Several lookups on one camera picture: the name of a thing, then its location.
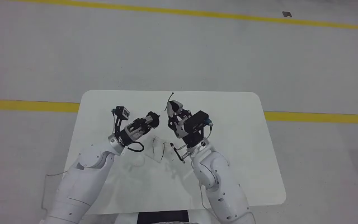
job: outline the white cable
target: white cable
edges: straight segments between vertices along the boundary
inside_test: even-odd
[[[219,223],[220,221],[218,220],[217,216],[213,213],[211,213],[205,206],[204,206],[204,202],[202,201],[202,191],[201,191],[201,185],[199,183],[199,188],[200,188],[200,196],[201,196],[201,205],[207,210],[207,212],[209,212]],[[242,214],[241,216],[239,216],[237,219],[239,220],[240,218],[244,217],[245,215],[247,214],[251,214],[252,215],[252,218],[253,218],[253,222],[256,224],[256,219],[255,219],[255,216],[253,215],[252,212],[245,212],[244,214]]]
[[[199,188],[200,188],[200,196],[201,196],[201,205],[207,210],[207,212],[209,212],[219,223],[220,221],[218,220],[218,218],[216,217],[216,215],[214,215],[211,211],[209,211],[205,206],[204,206],[204,202],[202,201],[202,191],[201,191],[201,184],[199,183]]]
[[[45,218],[46,218],[47,213],[48,213],[47,208],[44,207],[45,189],[46,189],[46,178],[47,178],[48,176],[58,176],[58,175],[64,174],[65,172],[67,172],[67,171],[63,171],[63,172],[60,172],[60,173],[58,173],[58,174],[46,174],[46,175],[45,175],[44,189],[43,189],[43,197],[42,197],[42,200],[41,200],[41,209],[46,212],[46,213],[45,213]]]
[[[208,135],[205,139],[208,140],[208,138],[210,137],[210,135],[211,135],[211,130],[210,130],[209,135]]]

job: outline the yellow floor line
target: yellow floor line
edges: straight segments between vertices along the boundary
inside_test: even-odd
[[[77,113],[78,109],[79,104],[75,102],[0,100],[0,110],[27,110]]]
[[[122,4],[108,4],[108,3],[99,3],[99,2],[77,2],[77,1],[69,1],[69,0],[8,0],[8,1],[44,3],[44,4],[57,4],[57,5],[62,5],[62,6],[78,6],[78,7],[89,7],[89,8],[105,8],[105,9],[109,9],[109,10],[126,10],[126,11],[154,12],[154,13],[187,15],[187,16],[228,18],[228,19],[232,19],[232,20],[250,20],[250,21],[257,21],[257,22],[275,22],[275,23],[280,23],[280,24],[334,27],[334,28],[340,28],[340,29],[358,29],[358,25],[338,24],[338,23],[334,23],[334,22],[295,20],[293,18],[270,18],[270,17],[261,17],[261,16],[219,13],[219,12],[177,10],[177,9],[173,9],[173,8],[155,8],[155,7],[144,7],[144,6],[128,6],[128,5],[122,5]]]
[[[21,100],[0,100],[0,110],[52,111],[77,113],[79,103],[39,102]],[[267,121],[315,122],[315,123],[354,123],[358,124],[357,114],[315,114],[296,112],[265,111]]]

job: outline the black panel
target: black panel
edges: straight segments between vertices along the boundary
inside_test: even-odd
[[[167,212],[140,212],[137,224],[153,224],[158,222],[188,222],[187,210]]]

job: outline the black cable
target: black cable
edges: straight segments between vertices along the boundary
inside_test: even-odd
[[[143,152],[143,150],[144,150],[144,145],[143,145],[142,143],[140,143],[140,142],[132,142],[131,144],[133,144],[133,143],[140,144],[140,146],[142,147],[142,149],[141,149],[141,150],[134,150],[134,149],[128,147],[129,150],[131,150],[132,152]]]
[[[153,147],[153,158],[155,158],[156,157],[156,154],[154,153],[154,141],[155,141],[156,139],[155,138],[153,138],[153,144],[152,144],[152,147]]]
[[[166,150],[166,144],[165,143],[163,143],[163,155],[162,155],[162,158],[161,158],[161,160],[163,159],[163,156],[164,156],[164,151]]]
[[[170,98],[172,97],[172,95],[174,94],[174,92],[172,92],[172,94],[170,95],[170,97],[169,97],[169,99],[168,99],[168,101],[167,101],[167,105],[166,105],[166,108],[164,109],[164,111],[166,111],[167,110],[167,107],[168,107],[168,102],[169,102],[169,100],[170,100]]]

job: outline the small black object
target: small black object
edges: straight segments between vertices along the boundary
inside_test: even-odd
[[[129,111],[124,106],[116,106],[116,108],[112,109],[113,115],[117,115],[120,120],[128,120]]]
[[[284,15],[284,17],[290,17],[290,18],[292,17],[291,12],[283,11],[282,14]]]

